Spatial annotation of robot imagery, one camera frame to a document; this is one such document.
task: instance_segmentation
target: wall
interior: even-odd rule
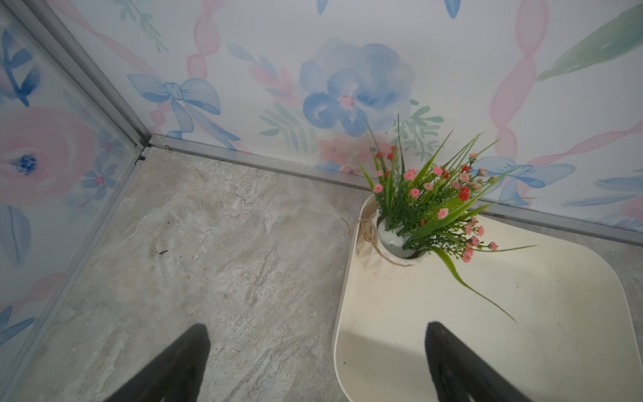
[[[0,48],[2,394],[137,154],[2,14]]]
[[[47,2],[151,132],[348,173],[365,121],[485,132],[492,197],[643,231],[640,1]]]

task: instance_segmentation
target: artificial flower arrangement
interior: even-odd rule
[[[480,152],[472,152],[480,135],[460,149],[448,162],[437,165],[434,163],[435,157],[449,136],[420,170],[406,169],[404,156],[397,145],[391,146],[390,150],[381,150],[375,142],[375,148],[371,149],[377,169],[376,181],[369,177],[363,167],[361,169],[379,206],[378,235],[381,238],[383,233],[387,232],[394,233],[399,238],[401,247],[398,251],[408,250],[408,253],[397,254],[398,257],[411,254],[416,257],[424,252],[435,253],[458,282],[511,317],[498,304],[467,285],[460,278],[451,259],[453,256],[470,262],[477,252],[532,247],[499,250],[495,242],[486,243],[481,239],[485,234],[484,227],[479,225],[476,215],[488,208],[488,205],[469,210],[510,172],[497,177],[487,177],[485,169],[474,169],[473,165],[478,160],[478,155],[493,145]]]

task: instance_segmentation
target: white tray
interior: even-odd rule
[[[361,218],[376,210],[369,198]],[[480,218],[501,248],[456,261],[461,286],[430,255],[410,267],[382,259],[353,233],[333,353],[353,402],[436,401],[424,354],[440,321],[533,401],[643,401],[643,369],[625,294],[610,266],[575,243]]]

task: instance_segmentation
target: metal trim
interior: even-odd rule
[[[359,188],[361,190],[370,190],[366,179],[362,176],[319,169],[313,166],[304,165],[303,163],[232,151],[216,147],[214,145],[205,145],[158,135],[152,137],[150,145],[172,151],[184,152],[191,155],[204,156],[205,158],[256,167],[258,169],[271,170],[273,172],[289,174],[291,176],[325,181],[327,183]],[[483,199],[477,202],[476,206],[490,205],[489,211],[486,212],[485,215],[502,217],[517,222],[536,224],[547,228],[564,230],[566,232],[580,233],[601,239],[634,244],[636,246],[643,246],[643,233],[640,232],[614,228],[612,226],[581,221],[579,219],[569,217],[546,214],[545,212],[518,208],[517,206],[500,204],[494,205],[493,202],[493,200]]]
[[[132,160],[132,165],[130,166],[130,171],[126,176],[126,179],[121,180],[116,191],[112,193],[110,199],[105,203],[105,206],[108,206],[108,208],[103,209],[102,219],[94,222],[94,225],[92,225],[92,228],[88,232],[85,241],[81,243],[77,253],[72,258],[67,269],[65,269],[65,277],[60,280],[58,288],[54,290],[46,307],[42,310],[40,317],[43,317],[44,319],[36,321],[36,326],[32,329],[31,333],[25,340],[21,350],[14,357],[19,361],[19,363],[15,367],[13,373],[10,374],[8,381],[5,383],[4,389],[2,389],[2,384],[0,384],[0,402],[10,402],[11,396],[16,390],[25,370],[32,362],[33,355],[36,353],[44,339],[48,327],[53,322],[56,312],[60,309],[60,306],[69,293],[69,290],[73,286],[74,282],[76,282],[80,272],[87,263],[96,243],[116,212],[116,209],[129,188],[129,185],[132,183],[132,180],[134,180],[136,173],[141,169],[141,163],[141,160]]]
[[[21,25],[23,35],[142,151],[150,137],[147,129],[55,12],[40,0],[0,1]]]

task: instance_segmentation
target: gray stone floor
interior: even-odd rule
[[[101,401],[196,322],[212,349],[200,401],[345,401],[331,335],[368,193],[154,149],[14,395]],[[643,345],[643,248],[590,247],[619,275]]]

